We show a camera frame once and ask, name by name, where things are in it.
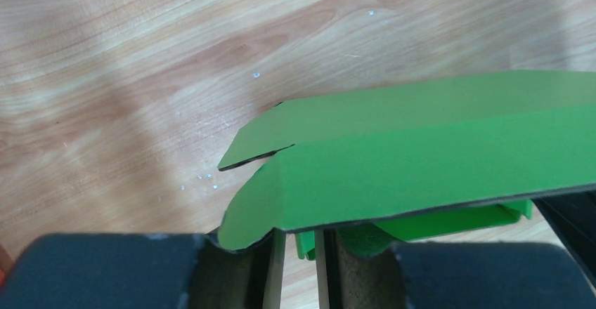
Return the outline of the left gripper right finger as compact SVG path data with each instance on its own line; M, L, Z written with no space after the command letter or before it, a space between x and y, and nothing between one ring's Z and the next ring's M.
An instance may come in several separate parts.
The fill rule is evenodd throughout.
M360 257L334 230L316 233L322 308L594 308L595 292L558 246L392 243Z

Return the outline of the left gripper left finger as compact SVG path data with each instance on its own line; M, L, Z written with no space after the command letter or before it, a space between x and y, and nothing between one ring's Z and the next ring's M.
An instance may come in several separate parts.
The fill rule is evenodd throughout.
M1 285L2 308L278 308L285 236L238 251L214 232L53 233Z

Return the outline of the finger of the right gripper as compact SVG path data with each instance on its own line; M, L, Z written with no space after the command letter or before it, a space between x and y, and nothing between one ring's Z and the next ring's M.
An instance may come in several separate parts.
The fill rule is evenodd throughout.
M544 197L533 203L595 284L595 191Z

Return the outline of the green paper box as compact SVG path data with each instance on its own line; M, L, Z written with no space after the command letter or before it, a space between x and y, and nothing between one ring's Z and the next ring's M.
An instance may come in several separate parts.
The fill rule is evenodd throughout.
M403 241L513 223L595 188L595 74L514 70L287 100L236 134L220 245L378 223Z

